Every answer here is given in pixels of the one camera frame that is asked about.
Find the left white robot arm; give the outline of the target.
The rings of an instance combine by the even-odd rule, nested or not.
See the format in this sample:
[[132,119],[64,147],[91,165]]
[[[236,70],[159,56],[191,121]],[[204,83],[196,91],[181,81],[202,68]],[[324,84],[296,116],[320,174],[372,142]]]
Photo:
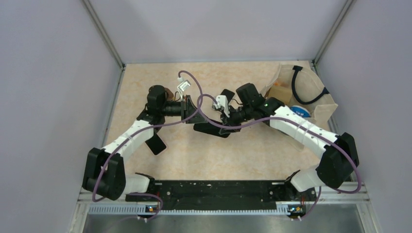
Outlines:
[[125,162],[146,144],[154,155],[166,149],[157,135],[165,127],[166,117],[181,117],[186,124],[203,123],[190,95],[173,100],[173,95],[161,85],[149,88],[143,111],[123,134],[103,148],[92,148],[87,155],[82,188],[101,198],[117,200],[123,194],[137,193],[143,200],[154,198],[156,188],[151,177],[144,174],[127,176]]

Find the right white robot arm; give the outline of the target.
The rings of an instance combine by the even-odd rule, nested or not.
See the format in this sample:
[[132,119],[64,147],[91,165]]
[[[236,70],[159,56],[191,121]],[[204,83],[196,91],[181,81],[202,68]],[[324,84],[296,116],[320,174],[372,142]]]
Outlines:
[[285,194],[298,200],[310,188],[326,185],[339,189],[359,165],[352,135],[329,132],[293,112],[274,97],[263,97],[252,83],[236,90],[241,106],[233,108],[228,98],[218,95],[212,106],[221,112],[226,130],[235,131],[250,120],[261,120],[310,149],[320,159],[318,165],[299,170],[289,177]]

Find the black phone case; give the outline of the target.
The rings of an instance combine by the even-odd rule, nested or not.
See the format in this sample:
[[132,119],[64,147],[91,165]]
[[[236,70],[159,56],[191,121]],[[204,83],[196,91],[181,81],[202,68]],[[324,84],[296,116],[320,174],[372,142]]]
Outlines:
[[205,133],[208,135],[227,138],[231,135],[231,133],[221,133],[221,128],[216,127],[210,123],[196,123],[193,125],[193,130],[200,133]]

